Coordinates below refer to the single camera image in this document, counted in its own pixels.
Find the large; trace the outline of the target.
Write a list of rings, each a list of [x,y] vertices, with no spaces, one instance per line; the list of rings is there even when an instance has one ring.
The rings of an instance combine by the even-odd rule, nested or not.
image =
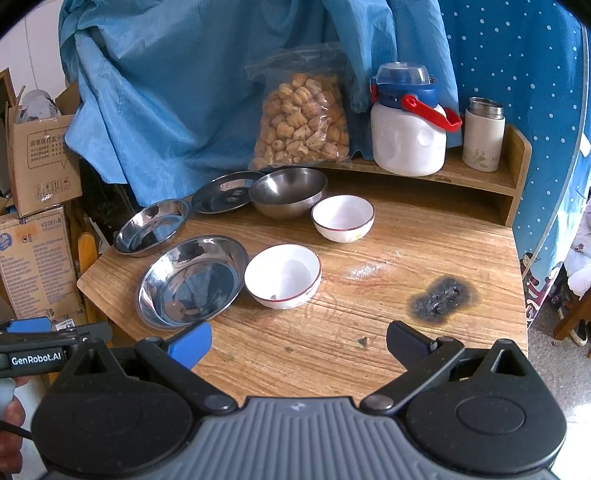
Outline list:
[[[211,320],[228,309],[245,286],[249,254],[222,235],[183,241],[153,262],[139,282],[136,312],[158,330]]]

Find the steel plate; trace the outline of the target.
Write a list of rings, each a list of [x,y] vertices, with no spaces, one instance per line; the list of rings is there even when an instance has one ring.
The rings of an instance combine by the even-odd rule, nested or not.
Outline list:
[[[145,207],[119,230],[114,248],[129,257],[154,254],[174,240],[189,214],[187,202],[181,199],[163,200]]]
[[[214,215],[233,211],[249,204],[249,189],[263,174],[239,171],[217,177],[202,186],[191,198],[195,213]]]

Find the white ceramic bowl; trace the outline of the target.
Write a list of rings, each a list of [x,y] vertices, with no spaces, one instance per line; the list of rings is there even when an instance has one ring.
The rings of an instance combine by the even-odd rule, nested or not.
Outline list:
[[[245,287],[259,304],[289,310],[307,303],[322,281],[318,254],[297,244],[266,248],[245,269]]]
[[[335,243],[353,243],[365,237],[376,219],[369,200],[356,195],[335,195],[311,209],[315,229]]]

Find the large steel bowl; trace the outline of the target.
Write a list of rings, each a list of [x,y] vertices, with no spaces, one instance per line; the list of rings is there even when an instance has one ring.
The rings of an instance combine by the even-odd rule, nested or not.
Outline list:
[[[321,171],[288,167],[258,179],[249,188],[249,198],[261,214],[276,220],[303,217],[325,198],[329,180]]]

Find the upper cardboard box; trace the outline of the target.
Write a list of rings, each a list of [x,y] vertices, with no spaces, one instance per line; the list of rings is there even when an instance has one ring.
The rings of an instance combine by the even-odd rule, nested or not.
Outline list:
[[[22,90],[5,111],[8,175],[15,208],[26,217],[82,195],[80,156],[66,133],[80,103],[78,86],[51,99]]]

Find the wooden desk shelf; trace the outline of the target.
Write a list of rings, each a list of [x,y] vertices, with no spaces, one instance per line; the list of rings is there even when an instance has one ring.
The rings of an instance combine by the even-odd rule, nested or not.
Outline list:
[[[516,217],[532,156],[526,137],[514,126],[505,128],[499,168],[482,172],[466,165],[460,147],[446,152],[444,166],[425,177],[394,175],[373,160],[358,156],[348,163],[329,162],[320,169],[342,185],[356,180],[355,192],[378,193],[393,201],[453,212],[510,227]]]

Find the pink white bedding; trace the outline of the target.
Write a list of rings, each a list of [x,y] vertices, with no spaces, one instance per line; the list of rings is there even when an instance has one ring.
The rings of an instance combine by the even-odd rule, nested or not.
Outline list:
[[[586,205],[564,267],[570,290],[583,297],[591,286],[591,201]]]

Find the white jug blue lid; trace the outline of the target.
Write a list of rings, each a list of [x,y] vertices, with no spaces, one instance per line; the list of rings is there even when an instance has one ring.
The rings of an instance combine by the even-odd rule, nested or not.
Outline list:
[[[425,177],[445,163],[447,135],[461,130],[461,117],[439,103],[437,79],[427,67],[390,62],[370,79],[374,160],[394,175]]]

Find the white steel thermos cup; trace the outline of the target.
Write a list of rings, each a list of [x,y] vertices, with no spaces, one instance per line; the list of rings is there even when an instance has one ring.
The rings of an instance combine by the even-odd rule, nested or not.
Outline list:
[[[483,97],[471,97],[465,113],[463,162],[481,172],[497,171],[505,125],[501,104]]]

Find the light blue cloth cover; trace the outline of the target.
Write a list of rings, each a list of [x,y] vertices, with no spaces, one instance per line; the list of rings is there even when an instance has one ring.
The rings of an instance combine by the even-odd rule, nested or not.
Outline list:
[[[60,55],[81,102],[68,147],[149,205],[249,166],[264,89],[246,75],[281,50],[339,43],[353,150],[370,156],[370,78],[418,62],[457,107],[448,1],[66,1]]]

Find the bag of snack biscuits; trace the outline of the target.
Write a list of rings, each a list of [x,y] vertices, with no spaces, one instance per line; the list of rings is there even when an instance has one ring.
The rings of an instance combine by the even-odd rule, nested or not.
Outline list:
[[[280,50],[246,67],[249,80],[264,87],[250,169],[351,159],[345,73],[346,55],[337,43]]]

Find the dark blue dotted curtain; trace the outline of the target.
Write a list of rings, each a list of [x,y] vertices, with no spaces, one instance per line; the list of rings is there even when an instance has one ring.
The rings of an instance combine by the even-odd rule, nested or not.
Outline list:
[[[557,1],[440,4],[460,103],[503,105],[532,155],[513,232],[527,322],[566,260],[590,188],[590,34]]]

